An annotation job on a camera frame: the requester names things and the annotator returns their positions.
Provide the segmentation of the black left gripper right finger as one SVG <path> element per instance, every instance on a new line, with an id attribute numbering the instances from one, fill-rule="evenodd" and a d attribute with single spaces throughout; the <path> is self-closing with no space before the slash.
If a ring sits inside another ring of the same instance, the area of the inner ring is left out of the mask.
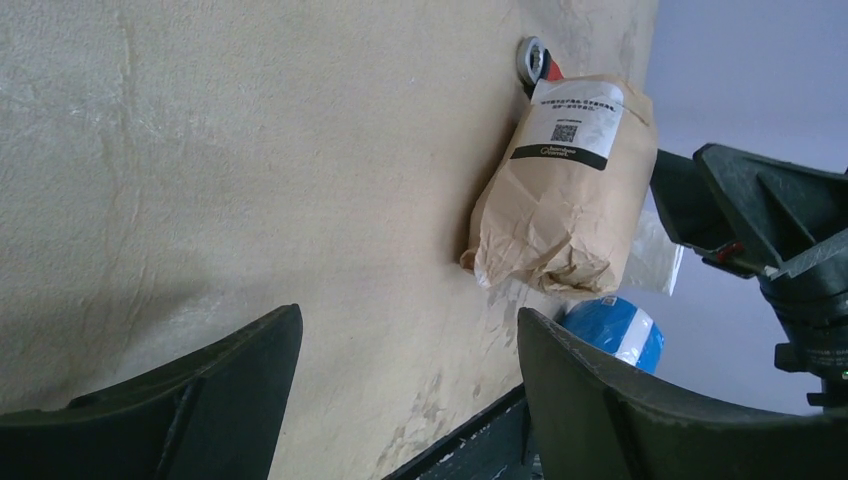
<path id="1" fill-rule="evenodd" d="M 520 368 L 548 479 L 843 479 L 847 415 L 745 407 L 666 382 L 531 308 Z"/>

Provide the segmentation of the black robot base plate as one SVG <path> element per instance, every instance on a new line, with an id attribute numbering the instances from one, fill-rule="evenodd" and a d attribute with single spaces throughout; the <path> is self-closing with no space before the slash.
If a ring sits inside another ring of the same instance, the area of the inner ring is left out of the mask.
<path id="1" fill-rule="evenodd" d="M 486 407 L 388 479 L 536 479 L 538 449 L 523 385 Z"/>

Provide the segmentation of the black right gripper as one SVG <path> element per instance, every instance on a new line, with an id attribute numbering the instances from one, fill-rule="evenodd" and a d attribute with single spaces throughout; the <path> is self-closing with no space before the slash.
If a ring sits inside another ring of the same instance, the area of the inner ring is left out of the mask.
<path id="1" fill-rule="evenodd" d="M 720 144 L 660 150 L 650 181 L 670 239 L 760 290 L 787 337 L 774 366 L 809 373 L 812 406 L 847 406 L 847 177 Z"/>

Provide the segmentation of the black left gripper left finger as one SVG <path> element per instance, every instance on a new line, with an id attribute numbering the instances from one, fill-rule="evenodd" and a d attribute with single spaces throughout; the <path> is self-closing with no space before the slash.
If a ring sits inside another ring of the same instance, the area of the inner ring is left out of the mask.
<path id="1" fill-rule="evenodd" d="M 59 410 L 1 418 L 5 479 L 264 479 L 303 336 L 297 305 Z"/>

